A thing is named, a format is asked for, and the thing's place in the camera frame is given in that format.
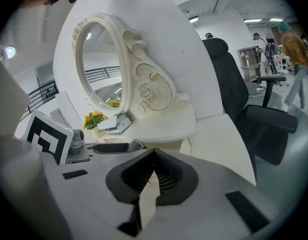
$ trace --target white object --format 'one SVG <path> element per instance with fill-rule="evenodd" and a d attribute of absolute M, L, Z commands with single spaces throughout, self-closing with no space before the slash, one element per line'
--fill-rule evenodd
<path fill-rule="evenodd" d="M 69 97 L 65 91 L 60 92 L 55 96 L 55 100 L 58 103 L 59 109 L 63 114 L 66 121 L 69 123 L 72 129 L 82 129 L 83 120 L 78 116 L 76 110 L 74 109 Z M 90 111 L 91 107 L 87 107 L 86 114 Z M 93 138 L 91 133 L 88 130 L 84 130 L 85 142 L 94 143 L 97 142 L 97 139 Z"/>
<path fill-rule="evenodd" d="M 252 19 L 246 19 L 246 20 L 244 20 L 244 22 L 245 23 L 248 23 L 248 22 L 260 22 L 262 19 L 260 18 L 260 19 L 254 19 L 254 20 L 252 20 Z"/>
<path fill-rule="evenodd" d="M 95 140 L 100 139 L 106 133 L 104 130 L 99 130 L 98 127 L 95 127 L 92 130 L 88 130 L 88 131 L 91 133 L 92 137 Z"/>
<path fill-rule="evenodd" d="M 40 152 L 51 153 L 58 165 L 64 165 L 73 136 L 74 132 L 69 127 L 36 109 L 31 114 L 23 138 Z"/>
<path fill-rule="evenodd" d="M 98 128 L 106 130 L 108 134 L 121 134 L 126 130 L 132 122 L 128 116 L 124 114 L 117 114 L 112 118 L 102 121 L 98 124 Z"/>
<path fill-rule="evenodd" d="M 266 76 L 266 73 L 268 76 L 271 75 L 271 70 L 269 67 L 269 60 L 265 56 L 265 51 L 266 51 L 266 46 L 267 46 L 267 41 L 265 38 L 260 37 L 260 39 L 257 41 L 258 46 L 260 49 L 263 49 L 263 51 L 260 53 L 260 68 L 259 68 L 259 73 L 261 77 Z M 260 84 L 261 86 L 265 87 L 266 86 L 266 81 L 262 81 Z"/>
<path fill-rule="evenodd" d="M 277 59 L 278 59 L 279 56 L 278 56 L 278 55 L 274 55 L 273 57 L 275 58 L 275 61 L 277 61 Z M 285 61 L 286 61 L 286 65 L 285 65 L 285 66 L 286 66 L 286 68 L 287 68 L 287 67 L 288 67 L 288 66 L 287 66 L 288 59 L 286 59 L 286 58 L 284 58 L 284 59 L 285 59 Z M 276 74 L 278 73 L 278 74 L 280 74 L 281 76 L 286 76 L 286 75 L 288 74 L 288 70 L 283 68 L 283 62 L 282 62 L 282 61 L 279 62 L 279 65 L 278 65 L 278 66 L 275 65 L 275 67 L 276 67 Z M 279 85 L 280 85 L 280 86 L 282 86 L 282 82 L 285 83 L 287 86 L 289 85 L 289 84 L 288 84 L 288 79 L 287 79 L 287 78 L 286 78 L 286 81 L 280 81 L 280 82 L 279 82 Z"/>
<path fill-rule="evenodd" d="M 0 62 L 0 136 L 15 134 L 29 102 L 29 96 Z"/>
<path fill-rule="evenodd" d="M 191 156 L 226 166 L 256 185 L 249 154 L 228 114 L 197 120 L 197 134 L 189 141 Z"/>
<path fill-rule="evenodd" d="M 191 145 L 190 145 L 189 138 L 185 138 L 182 141 L 179 152 L 190 156 L 190 150 L 191 150 Z"/>
<path fill-rule="evenodd" d="M 139 140 L 157 144 L 182 140 L 195 133 L 194 106 L 188 105 L 162 115 L 135 120 L 122 134 L 106 134 L 102 139 Z"/>
<path fill-rule="evenodd" d="M 259 88 L 256 88 L 256 91 L 257 91 L 257 92 L 261 92 L 263 89 L 264 89 L 264 87 L 261 86 L 261 87 L 259 87 Z"/>
<path fill-rule="evenodd" d="M 289 110 L 289 105 L 284 104 L 284 105 L 282 106 L 282 110 L 283 110 L 284 112 L 288 112 L 288 110 Z"/>

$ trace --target white vanity table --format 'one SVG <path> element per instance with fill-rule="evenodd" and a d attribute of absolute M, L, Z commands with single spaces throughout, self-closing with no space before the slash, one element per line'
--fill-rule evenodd
<path fill-rule="evenodd" d="M 83 2 L 84 0 L 78 0 L 74 9 L 79 8 L 79 3 Z M 95 11 L 92 4 L 87 6 L 90 7 L 89 11 Z M 60 47 L 56 48 L 54 58 L 57 86 L 61 91 L 68 93 L 80 117 L 94 108 L 107 117 L 127 113 L 132 121 L 132 124 L 122 134 L 105 134 L 99 140 L 100 142 L 128 142 L 137 139 L 149 148 L 168 148 L 171 144 L 173 149 L 176 147 L 184 154 L 224 165 L 255 184 L 248 152 L 228 115 L 222 114 L 221 111 L 218 115 L 211 112 L 207 113 L 209 114 L 207 117 L 196 120 L 195 110 L 207 109 L 208 106 L 215 106 L 215 103 L 210 104 L 210 99 L 207 99 L 201 102 L 201 106 L 197 101 L 193 105 L 191 99 L 195 99 L 195 95 L 189 97 L 185 93 L 178 93 L 174 81 L 169 76 L 171 72 L 167 68 L 162 68 L 165 65 L 162 64 L 160 67 L 146 55 L 145 50 L 150 43 L 144 42 L 137 31 L 127 29 L 115 17 L 99 13 L 81 16 L 73 26 L 73 19 L 78 19 L 79 15 L 81 16 L 81 13 L 78 10 L 70 13 L 69 20 L 67 19 L 64 24 L 64 27 L 67 27 L 66 31 L 61 32 L 57 44 Z M 86 44 L 88 42 L 86 41 L 87 34 L 91 32 L 91 27 L 95 24 L 100 24 L 106 29 L 112 40 L 110 45 L 113 44 L 117 52 L 122 77 L 121 104 L 118 108 L 109 107 L 107 101 L 97 95 L 88 84 L 84 72 L 83 47 L 85 42 Z M 68 26 L 73 27 L 72 32 L 68 31 Z M 66 45 L 67 49 L 64 50 L 63 44 L 68 42 L 69 45 Z M 60 49 L 70 57 L 66 58 L 66 63 L 63 62 L 62 56 L 57 55 Z M 180 56 L 193 57 L 193 54 L 184 53 Z M 72 69 L 70 80 L 57 81 L 57 74 L 66 75 L 65 72 L 69 72 L 67 68 Z M 195 89 L 203 85 L 199 83 L 199 78 L 202 76 L 191 75 L 190 78 L 185 77 L 182 83 L 185 87 Z M 215 89 L 212 85 L 212 82 L 208 83 L 210 90 Z M 221 104 L 217 88 L 215 98 Z"/>

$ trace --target chair backrest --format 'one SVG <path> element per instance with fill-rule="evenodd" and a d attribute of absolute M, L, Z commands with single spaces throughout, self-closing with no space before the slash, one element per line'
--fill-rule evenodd
<path fill-rule="evenodd" d="M 235 120 L 248 101 L 246 84 L 224 40 L 211 38 L 203 43 L 214 65 L 225 112 Z"/>

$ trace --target gray floor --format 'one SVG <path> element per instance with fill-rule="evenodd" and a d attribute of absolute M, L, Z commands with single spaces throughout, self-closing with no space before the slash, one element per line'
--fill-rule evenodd
<path fill-rule="evenodd" d="M 257 85 L 247 83 L 249 93 L 255 93 Z M 282 105 L 282 96 L 285 97 L 289 90 L 287 86 L 274 86 L 274 92 L 271 94 L 268 107 L 280 109 Z M 248 104 L 261 105 L 263 94 L 258 97 L 251 97 Z M 299 106 L 299 98 L 295 99 L 295 105 Z M 298 127 L 294 134 L 288 137 L 288 143 L 284 158 L 280 165 L 273 166 L 262 159 L 256 159 L 257 168 L 257 187 L 272 197 L 282 210 L 295 205 L 299 201 L 308 184 L 308 115 L 296 106 L 292 106 L 288 112 L 298 118 Z"/>
<path fill-rule="evenodd" d="M 273 91 L 280 95 L 281 97 L 285 98 L 286 95 L 288 94 L 288 91 L 290 90 L 292 84 L 293 84 L 293 79 L 294 75 L 293 74 L 286 74 L 286 79 L 287 82 L 289 83 L 289 86 L 287 86 L 285 83 L 282 82 L 282 86 L 279 86 L 279 84 L 275 84 L 273 86 Z M 305 92 L 305 108 L 304 108 L 304 113 L 308 115 L 308 76 L 303 79 L 303 86 L 304 86 L 304 92 Z M 296 95 L 293 104 L 297 107 L 300 108 L 300 99 L 299 96 Z"/>

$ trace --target black pad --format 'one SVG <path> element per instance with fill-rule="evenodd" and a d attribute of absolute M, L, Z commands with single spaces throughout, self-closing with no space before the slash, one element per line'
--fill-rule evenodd
<path fill-rule="evenodd" d="M 266 75 L 259 78 L 261 81 L 286 81 L 283 75 Z"/>
<path fill-rule="evenodd" d="M 94 150 L 97 154 L 117 154 L 127 152 L 128 146 L 128 143 L 100 143 L 88 147 L 88 149 Z"/>
<path fill-rule="evenodd" d="M 234 206 L 240 217 L 252 233 L 255 233 L 269 224 L 269 220 L 257 209 L 255 205 L 241 191 L 226 194 L 227 199 Z"/>
<path fill-rule="evenodd" d="M 198 174 L 192 166 L 158 148 L 112 168 L 106 175 L 106 185 L 118 201 L 136 205 L 154 170 L 161 193 L 157 206 L 182 203 L 198 185 Z"/>

